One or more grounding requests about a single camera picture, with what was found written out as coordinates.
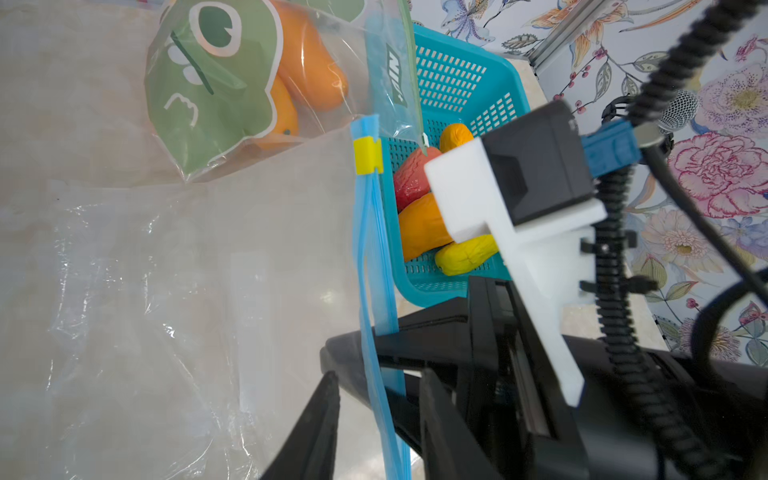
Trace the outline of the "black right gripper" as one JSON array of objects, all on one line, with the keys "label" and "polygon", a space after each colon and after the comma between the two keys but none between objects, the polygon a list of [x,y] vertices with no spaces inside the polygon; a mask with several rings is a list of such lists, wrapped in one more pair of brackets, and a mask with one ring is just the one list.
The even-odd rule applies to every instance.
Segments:
[{"label": "black right gripper", "polygon": [[[566,404],[511,281],[470,277],[468,295],[399,319],[374,337],[384,373],[431,369],[501,479],[687,479],[657,446],[623,394],[605,342],[563,336],[585,379]],[[680,354],[644,349],[684,420],[734,479],[767,479],[767,369],[713,361],[719,390]],[[361,332],[329,339],[321,370],[371,407]],[[420,378],[385,387],[394,430],[421,456]]]}]

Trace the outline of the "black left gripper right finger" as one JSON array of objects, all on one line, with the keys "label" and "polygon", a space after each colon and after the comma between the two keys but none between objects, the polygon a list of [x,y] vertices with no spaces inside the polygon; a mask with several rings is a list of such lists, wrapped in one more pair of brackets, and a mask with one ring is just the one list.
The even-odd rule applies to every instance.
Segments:
[{"label": "black left gripper right finger", "polygon": [[426,479],[501,479],[431,369],[421,375],[419,413]]}]

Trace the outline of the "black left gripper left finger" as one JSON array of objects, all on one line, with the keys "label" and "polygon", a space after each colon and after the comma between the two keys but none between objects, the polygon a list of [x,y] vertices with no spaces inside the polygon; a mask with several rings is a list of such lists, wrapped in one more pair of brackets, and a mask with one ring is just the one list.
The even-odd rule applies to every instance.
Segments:
[{"label": "black left gripper left finger", "polygon": [[329,371],[261,479],[332,479],[339,413],[338,377]]}]

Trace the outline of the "yellow mango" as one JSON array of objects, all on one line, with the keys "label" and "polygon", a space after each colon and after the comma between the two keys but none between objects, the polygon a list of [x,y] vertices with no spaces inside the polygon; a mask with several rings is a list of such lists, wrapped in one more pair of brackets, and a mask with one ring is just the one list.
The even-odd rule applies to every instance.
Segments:
[{"label": "yellow mango", "polygon": [[497,252],[498,246],[493,237],[482,235],[443,247],[435,255],[435,263],[446,276],[463,275],[482,266]]}]

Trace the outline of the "orange mango front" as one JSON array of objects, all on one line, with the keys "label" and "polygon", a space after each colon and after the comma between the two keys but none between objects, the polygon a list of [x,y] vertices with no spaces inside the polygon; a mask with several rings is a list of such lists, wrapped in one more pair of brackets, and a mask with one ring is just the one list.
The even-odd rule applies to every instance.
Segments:
[{"label": "orange mango front", "polygon": [[405,262],[453,241],[433,193],[428,193],[408,205],[399,214],[398,220]]}]

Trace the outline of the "clear zip-top bag blue zipper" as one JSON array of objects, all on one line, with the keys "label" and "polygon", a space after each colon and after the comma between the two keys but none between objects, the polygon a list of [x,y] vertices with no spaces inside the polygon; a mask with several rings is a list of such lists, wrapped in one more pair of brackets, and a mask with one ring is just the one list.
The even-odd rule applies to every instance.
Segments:
[{"label": "clear zip-top bag blue zipper", "polygon": [[203,183],[1,171],[1,475],[256,479],[359,326],[342,129]]}]

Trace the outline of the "clear zip-top bag green print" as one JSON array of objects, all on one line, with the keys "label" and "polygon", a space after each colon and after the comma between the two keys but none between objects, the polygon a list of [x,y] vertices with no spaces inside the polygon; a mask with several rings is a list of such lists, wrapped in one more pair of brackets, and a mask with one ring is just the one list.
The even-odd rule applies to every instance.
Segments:
[{"label": "clear zip-top bag green print", "polygon": [[348,80],[344,103],[315,111],[292,96],[293,147],[255,140],[276,123],[271,97],[283,52],[273,1],[167,1],[145,68],[148,116],[185,181],[232,159],[267,158],[374,116],[385,137],[423,139],[415,38],[403,1],[284,1],[301,6]]}]

